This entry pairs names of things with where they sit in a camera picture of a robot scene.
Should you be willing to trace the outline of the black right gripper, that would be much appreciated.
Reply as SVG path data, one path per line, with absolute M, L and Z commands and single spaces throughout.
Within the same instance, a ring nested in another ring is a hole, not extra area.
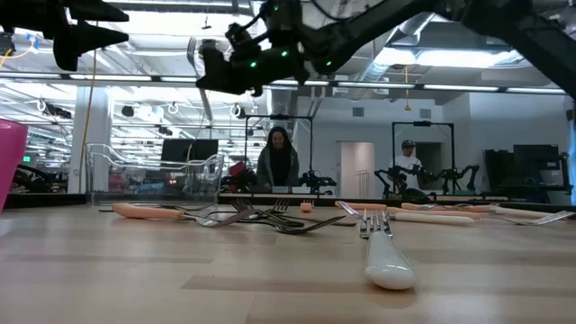
M 202 44 L 207 68 L 196 86 L 229 94 L 251 90 L 260 96 L 262 86 L 277 80 L 291 77 L 304 84 L 310 72 L 299 49 L 301 25 L 299 0 L 266 0 L 252 21 L 229 26 L 227 39 L 233 48 L 229 60 L 215 42 Z

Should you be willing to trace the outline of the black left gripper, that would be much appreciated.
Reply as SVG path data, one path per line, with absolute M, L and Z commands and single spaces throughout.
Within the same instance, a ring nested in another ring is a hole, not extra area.
M 0 0 L 0 26 L 13 33 L 15 28 L 42 32 L 53 40 L 57 65 L 66 71 L 77 71 L 79 53 L 97 50 L 129 40 L 129 35 L 80 21 L 75 41 L 75 26 L 66 15 L 65 0 Z M 67 0 L 71 17 L 76 20 L 128 22 L 121 9 L 103 0 Z

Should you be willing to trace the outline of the white-handled fork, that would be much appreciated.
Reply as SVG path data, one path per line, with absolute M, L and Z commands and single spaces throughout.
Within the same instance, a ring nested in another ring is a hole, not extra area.
M 361 220 L 364 216 L 363 211 L 376 212 L 378 215 L 385 215 L 389 219 L 394 221 L 413 221 L 413 222 L 426 222 L 426 223 L 439 223 L 439 224 L 453 224 L 453 225 L 463 225 L 471 224 L 479 219 L 479 216 L 470 217 L 468 214 L 464 216 L 460 214 L 449 214 L 443 211 L 413 211 L 405 210 L 396 207 L 387 207 L 386 209 L 380 210 L 355 210 L 347 205 L 343 205 L 344 211 L 354 218 Z
M 519 218 L 540 219 L 551 216 L 551 213 L 541 211 L 528 211 L 513 208 L 505 208 L 501 206 L 492 205 L 490 211 L 499 215 L 507 215 Z
M 415 272 L 395 247 L 384 210 L 363 210 L 360 238 L 367 240 L 365 274 L 370 282 L 395 291 L 409 290 L 415 286 Z
M 198 69 L 196 67 L 195 60 L 194 60 L 195 48 L 196 48 L 196 38 L 194 36 L 191 36 L 189 41 L 188 41 L 187 48 L 186 48 L 186 59 L 189 62 L 189 64 L 192 66 L 196 78 L 199 78 L 200 74 L 198 72 Z M 204 89 L 201 89 L 201 88 L 199 89 L 199 93 L 200 93 L 200 97 L 201 97 L 202 106 L 204 109 L 205 116 L 206 116 L 207 120 L 209 121 L 209 123 L 212 123 L 213 122 L 213 114 L 212 114 L 212 108 L 211 108 L 211 105 L 210 105 L 210 102 L 208 99 L 208 95 L 207 95 L 206 91 Z

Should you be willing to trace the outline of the black monitor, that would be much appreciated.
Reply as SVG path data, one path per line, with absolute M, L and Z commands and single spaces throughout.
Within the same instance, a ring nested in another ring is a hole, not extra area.
M 217 139 L 165 139 L 161 160 L 166 162 L 204 161 L 218 153 Z

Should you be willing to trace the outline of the white pillar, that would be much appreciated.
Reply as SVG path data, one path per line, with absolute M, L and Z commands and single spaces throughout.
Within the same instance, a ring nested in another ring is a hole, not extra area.
M 78 86 L 72 127 L 67 192 L 83 194 L 86 189 L 86 143 L 109 144 L 114 100 L 105 87 Z

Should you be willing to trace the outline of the red background object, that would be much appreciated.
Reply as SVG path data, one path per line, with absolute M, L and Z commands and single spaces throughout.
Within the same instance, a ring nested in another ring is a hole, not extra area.
M 257 185 L 257 174 L 243 162 L 238 162 L 229 169 L 227 184 L 232 193 L 251 193 Z

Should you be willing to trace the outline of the person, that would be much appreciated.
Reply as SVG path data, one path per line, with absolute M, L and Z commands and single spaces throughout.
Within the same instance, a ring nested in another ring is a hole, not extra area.
M 415 143 L 410 139 L 405 139 L 401 143 L 401 154 L 392 160 L 389 167 L 402 167 L 407 170 L 412 170 L 414 167 L 422 168 L 421 161 L 413 155 L 414 148 Z M 406 176 L 405 183 L 409 189 L 420 189 L 419 180 L 416 175 L 407 174 L 404 171 L 400 173 Z
M 275 186 L 295 187 L 299 185 L 299 172 L 298 152 L 287 131 L 281 126 L 273 127 L 257 160 L 257 185 L 268 192 Z

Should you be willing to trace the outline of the clear plastic bin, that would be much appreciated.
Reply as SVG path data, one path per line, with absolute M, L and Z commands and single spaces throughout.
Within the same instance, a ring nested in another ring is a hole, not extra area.
M 224 167 L 222 154 L 218 152 L 204 161 L 166 162 L 161 160 L 161 152 L 136 156 L 110 145 L 88 144 L 86 193 L 90 202 L 189 208 L 216 203 Z

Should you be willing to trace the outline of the pink plastic bin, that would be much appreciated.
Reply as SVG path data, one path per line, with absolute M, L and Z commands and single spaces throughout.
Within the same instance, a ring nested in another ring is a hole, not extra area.
M 0 213 L 18 165 L 23 161 L 28 127 L 16 121 L 0 119 Z

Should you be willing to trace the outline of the white door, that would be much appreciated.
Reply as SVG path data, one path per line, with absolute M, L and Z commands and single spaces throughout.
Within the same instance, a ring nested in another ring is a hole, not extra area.
M 368 199 L 374 193 L 374 143 L 340 141 L 339 196 Z

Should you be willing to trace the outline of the ceiling light panel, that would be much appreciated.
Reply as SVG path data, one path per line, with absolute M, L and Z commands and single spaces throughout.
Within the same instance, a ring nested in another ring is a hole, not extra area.
M 492 53 L 480 50 L 384 48 L 374 58 L 374 63 L 382 66 L 419 65 L 449 68 L 495 68 L 504 65 L 523 65 L 524 60 L 525 58 L 516 50 Z

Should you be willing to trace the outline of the black desk workstation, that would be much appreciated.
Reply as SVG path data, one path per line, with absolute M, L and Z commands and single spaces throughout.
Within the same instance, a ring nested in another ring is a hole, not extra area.
M 572 194 L 568 157 L 551 144 L 483 151 L 490 191 L 523 203 L 551 203 L 550 192 Z

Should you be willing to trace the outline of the upright side panel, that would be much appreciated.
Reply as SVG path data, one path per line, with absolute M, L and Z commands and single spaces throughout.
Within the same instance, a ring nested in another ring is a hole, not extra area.
M 569 116 L 569 177 L 572 186 L 571 204 L 576 206 L 576 101 L 571 101 L 571 108 L 567 112 Z

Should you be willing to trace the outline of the horizontal light bar rail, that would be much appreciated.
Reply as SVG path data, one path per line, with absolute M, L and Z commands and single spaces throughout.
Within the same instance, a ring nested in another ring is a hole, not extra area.
M 89 74 L 55 74 L 33 72 L 0 72 L 0 80 L 14 82 L 42 82 L 54 84 L 90 83 Z M 193 76 L 139 76 L 139 75 L 96 75 L 94 83 L 104 86 L 169 86 L 195 87 Z M 493 85 L 443 85 L 391 82 L 356 82 L 337 80 L 308 80 L 306 87 L 359 88 L 370 90 L 410 90 L 410 91 L 448 91 L 471 93 L 499 93 L 518 95 L 567 95 L 561 88 L 526 87 L 526 86 L 493 86 Z

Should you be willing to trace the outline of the silver ceiling duct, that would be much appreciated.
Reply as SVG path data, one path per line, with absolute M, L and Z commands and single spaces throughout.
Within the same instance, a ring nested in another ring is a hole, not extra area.
M 404 38 L 409 38 L 418 44 L 420 33 L 433 20 L 434 16 L 434 13 L 419 13 L 388 32 L 382 46 L 374 47 L 372 61 L 356 77 L 355 81 L 361 83 L 378 82 L 392 66 L 406 67 L 413 64 L 415 55 L 411 51 L 395 49 L 392 44 Z

